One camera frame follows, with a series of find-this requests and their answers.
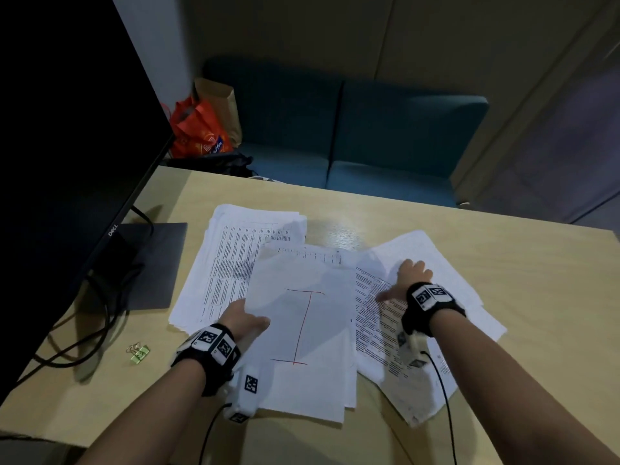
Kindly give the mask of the printed paper stack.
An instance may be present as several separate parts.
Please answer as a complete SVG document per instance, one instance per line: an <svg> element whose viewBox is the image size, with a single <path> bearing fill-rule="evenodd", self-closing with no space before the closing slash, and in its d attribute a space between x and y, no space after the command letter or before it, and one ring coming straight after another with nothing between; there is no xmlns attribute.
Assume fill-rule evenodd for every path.
<svg viewBox="0 0 620 465"><path fill-rule="evenodd" d="M306 230L307 218L298 212L217 206L169 324L191 334L218 321L231 302L245 297L260 247L304 244Z"/></svg>
<svg viewBox="0 0 620 465"><path fill-rule="evenodd" d="M396 282L405 259L422 260L433 271L432 281L445 288L464 308L468 319L493 341L507 329L486 312L474 288L453 268L423 231L413 231L361 252L356 261L355 348L358 372L375 383L398 414L415 428L436 415L458 387L437 341L427 339L428 363L404 367L397 334L407 304L377 304L378 293Z"/></svg>

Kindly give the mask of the black monitor stand base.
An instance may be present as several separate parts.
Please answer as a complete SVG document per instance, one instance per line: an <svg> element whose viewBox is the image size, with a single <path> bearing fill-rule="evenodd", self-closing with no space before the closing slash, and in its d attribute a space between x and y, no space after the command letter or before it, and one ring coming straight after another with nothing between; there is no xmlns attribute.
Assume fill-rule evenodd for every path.
<svg viewBox="0 0 620 465"><path fill-rule="evenodd" d="M120 224L89 273L80 309L110 315L172 304L188 224Z"/></svg>

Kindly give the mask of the person's right forearm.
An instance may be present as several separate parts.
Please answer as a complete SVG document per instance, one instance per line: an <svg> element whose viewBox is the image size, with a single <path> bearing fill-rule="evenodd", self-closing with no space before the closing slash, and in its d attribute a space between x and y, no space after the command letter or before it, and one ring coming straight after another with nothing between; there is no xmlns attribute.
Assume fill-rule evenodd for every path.
<svg viewBox="0 0 620 465"><path fill-rule="evenodd" d="M620 457L469 319L442 309L429 328L504 465L620 465Z"/></svg>

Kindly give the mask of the person's left hand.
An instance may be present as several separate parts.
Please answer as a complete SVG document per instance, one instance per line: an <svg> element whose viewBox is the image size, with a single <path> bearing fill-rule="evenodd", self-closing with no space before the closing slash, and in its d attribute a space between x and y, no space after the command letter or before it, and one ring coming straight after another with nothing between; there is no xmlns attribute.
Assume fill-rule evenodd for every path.
<svg viewBox="0 0 620 465"><path fill-rule="evenodd" d="M219 324L227 327L231 331L234 341L242 354L245 354L248 349L250 349L252 343L261 335L247 335L246 317L248 315L254 314L250 314L245 311L245 299L242 298L233 301L230 305L228 305L218 320Z"/></svg>

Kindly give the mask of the brown paper bag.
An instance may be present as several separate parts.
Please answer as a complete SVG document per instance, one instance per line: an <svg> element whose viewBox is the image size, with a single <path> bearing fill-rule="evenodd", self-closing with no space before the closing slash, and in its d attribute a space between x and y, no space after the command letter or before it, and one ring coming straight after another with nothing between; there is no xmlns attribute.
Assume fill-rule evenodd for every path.
<svg viewBox="0 0 620 465"><path fill-rule="evenodd" d="M207 100L228 134L233 148L238 148L243 140L234 89L226 84L206 78L195 78L194 87L200 100Z"/></svg>

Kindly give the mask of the orange plastic bag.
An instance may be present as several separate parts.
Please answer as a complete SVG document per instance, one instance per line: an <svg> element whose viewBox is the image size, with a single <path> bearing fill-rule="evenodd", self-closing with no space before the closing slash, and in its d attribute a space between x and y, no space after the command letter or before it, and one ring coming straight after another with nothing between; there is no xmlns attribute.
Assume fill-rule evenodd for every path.
<svg viewBox="0 0 620 465"><path fill-rule="evenodd" d="M172 158L200 158L234 150L213 107L196 93L176 102L173 109L165 103L160 105L175 137L169 152Z"/></svg>

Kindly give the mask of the person's right hand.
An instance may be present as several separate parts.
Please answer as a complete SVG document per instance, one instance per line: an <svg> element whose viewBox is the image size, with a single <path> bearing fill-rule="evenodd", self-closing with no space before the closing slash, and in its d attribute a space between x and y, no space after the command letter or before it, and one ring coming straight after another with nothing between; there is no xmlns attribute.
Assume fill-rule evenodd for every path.
<svg viewBox="0 0 620 465"><path fill-rule="evenodd" d="M424 261L405 259L399 266L396 283L391 287L407 287L407 293L415 284L430 284L433 271L426 268Z"/></svg>

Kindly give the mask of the black computer monitor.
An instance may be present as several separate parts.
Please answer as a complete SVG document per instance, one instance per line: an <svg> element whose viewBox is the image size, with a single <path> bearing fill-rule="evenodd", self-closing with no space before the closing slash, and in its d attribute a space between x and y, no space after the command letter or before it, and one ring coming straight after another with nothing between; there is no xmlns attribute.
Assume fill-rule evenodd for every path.
<svg viewBox="0 0 620 465"><path fill-rule="evenodd" d="M0 0L0 407L172 139L113 0Z"/></svg>

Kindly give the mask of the person's left forearm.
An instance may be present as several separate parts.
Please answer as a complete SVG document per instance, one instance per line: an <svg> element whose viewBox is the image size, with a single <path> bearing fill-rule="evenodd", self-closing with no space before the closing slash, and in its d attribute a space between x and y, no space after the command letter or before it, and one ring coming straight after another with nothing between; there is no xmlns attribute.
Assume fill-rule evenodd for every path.
<svg viewBox="0 0 620 465"><path fill-rule="evenodd" d="M183 359L134 400L89 446L76 465L166 465L207 384L227 371Z"/></svg>

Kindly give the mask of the teal sofa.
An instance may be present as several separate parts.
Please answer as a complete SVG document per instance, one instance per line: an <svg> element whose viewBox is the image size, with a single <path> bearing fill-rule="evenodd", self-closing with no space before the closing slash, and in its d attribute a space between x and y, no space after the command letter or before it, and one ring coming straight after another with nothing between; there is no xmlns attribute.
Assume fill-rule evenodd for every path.
<svg viewBox="0 0 620 465"><path fill-rule="evenodd" d="M256 176L450 208L451 174L489 109L479 95L235 56L207 59L202 74L233 88L238 151Z"/></svg>

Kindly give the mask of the paper stack with red mark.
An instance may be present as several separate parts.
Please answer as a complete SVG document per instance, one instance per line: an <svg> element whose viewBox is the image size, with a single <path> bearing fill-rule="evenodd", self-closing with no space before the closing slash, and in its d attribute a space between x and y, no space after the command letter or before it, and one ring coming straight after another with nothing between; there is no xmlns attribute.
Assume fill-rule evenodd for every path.
<svg viewBox="0 0 620 465"><path fill-rule="evenodd" d="M259 409L342 424L355 407L352 252L266 243L254 262L247 313L269 327L243 363L259 370Z"/></svg>

